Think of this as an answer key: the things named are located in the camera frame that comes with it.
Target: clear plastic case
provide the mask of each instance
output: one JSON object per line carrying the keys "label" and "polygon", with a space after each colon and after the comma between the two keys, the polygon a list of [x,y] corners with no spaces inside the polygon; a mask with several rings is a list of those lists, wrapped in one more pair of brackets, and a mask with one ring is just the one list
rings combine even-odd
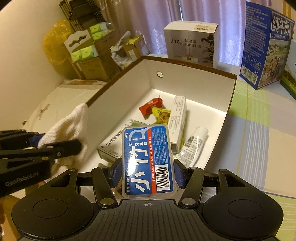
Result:
{"label": "clear plastic case", "polygon": [[121,158],[124,198],[165,199],[175,194],[174,159],[166,125],[124,128]]}

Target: plastic bag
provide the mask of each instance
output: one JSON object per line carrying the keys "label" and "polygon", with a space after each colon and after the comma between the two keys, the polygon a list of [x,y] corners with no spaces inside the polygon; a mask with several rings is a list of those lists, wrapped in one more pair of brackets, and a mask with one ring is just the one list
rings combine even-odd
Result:
{"label": "plastic bag", "polygon": [[77,74],[62,47],[63,42],[73,33],[67,20],[59,20],[46,34],[43,50],[54,69],[66,79],[77,79]]}
{"label": "plastic bag", "polygon": [[132,59],[126,55],[125,51],[122,48],[122,45],[129,40],[130,36],[131,32],[127,31],[117,42],[117,44],[110,48],[111,58],[121,69],[125,69],[133,62]]}

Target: plant illustration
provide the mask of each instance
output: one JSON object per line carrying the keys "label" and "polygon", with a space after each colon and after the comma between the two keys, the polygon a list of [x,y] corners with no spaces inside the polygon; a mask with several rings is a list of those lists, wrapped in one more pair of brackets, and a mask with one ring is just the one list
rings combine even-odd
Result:
{"label": "plant illustration", "polygon": [[209,46],[207,49],[203,50],[202,53],[208,52],[208,57],[203,57],[205,60],[203,60],[203,63],[213,63],[214,60],[214,36],[212,34],[209,34],[208,37],[202,38],[201,42],[206,41]]}

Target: red candy wrapper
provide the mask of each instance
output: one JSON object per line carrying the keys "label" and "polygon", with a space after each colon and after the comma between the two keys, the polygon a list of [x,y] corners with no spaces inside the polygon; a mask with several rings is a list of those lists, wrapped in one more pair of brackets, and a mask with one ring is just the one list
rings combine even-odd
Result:
{"label": "red candy wrapper", "polygon": [[139,107],[139,110],[141,111],[142,115],[149,115],[149,114],[152,114],[153,107],[161,108],[162,105],[163,105],[163,101],[160,97],[154,98],[150,100],[148,103],[146,103],[145,105],[142,105],[141,107]]}

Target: white tube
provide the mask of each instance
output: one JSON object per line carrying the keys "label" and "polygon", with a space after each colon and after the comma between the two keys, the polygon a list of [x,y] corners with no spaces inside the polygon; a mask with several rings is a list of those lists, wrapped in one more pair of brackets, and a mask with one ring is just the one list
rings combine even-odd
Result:
{"label": "white tube", "polygon": [[207,128],[198,126],[181,148],[180,153],[176,155],[185,167],[190,167],[191,163],[198,159],[208,133]]}

